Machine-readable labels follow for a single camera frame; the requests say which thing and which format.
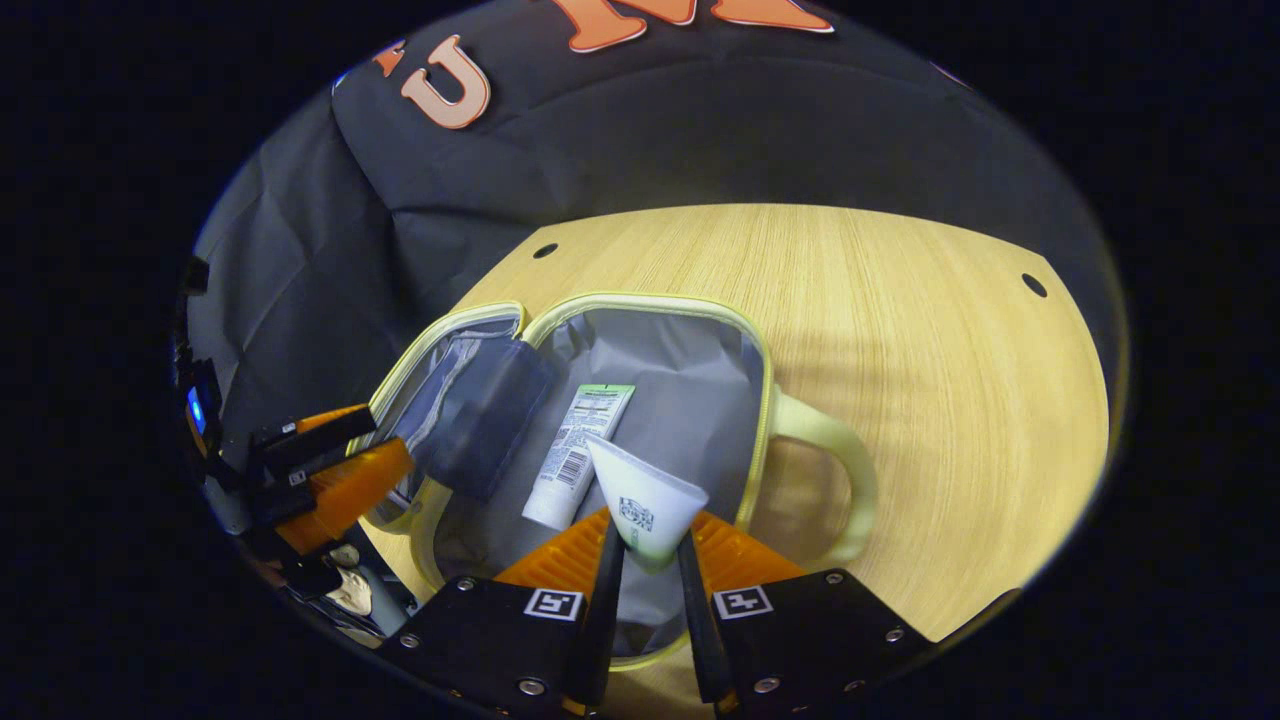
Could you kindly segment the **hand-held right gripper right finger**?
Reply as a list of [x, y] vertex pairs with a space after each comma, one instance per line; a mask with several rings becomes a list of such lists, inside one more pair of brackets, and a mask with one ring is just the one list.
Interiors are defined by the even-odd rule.
[[842, 568], [800, 568], [699, 512], [678, 546], [698, 687], [718, 719], [841, 719], [936, 644]]

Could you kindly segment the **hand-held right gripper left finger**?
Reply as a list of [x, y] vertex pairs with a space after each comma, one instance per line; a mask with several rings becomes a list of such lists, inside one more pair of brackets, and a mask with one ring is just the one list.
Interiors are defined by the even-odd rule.
[[484, 719], [585, 719], [604, 700], [625, 546], [600, 509], [494, 578], [453, 577], [385, 661]]

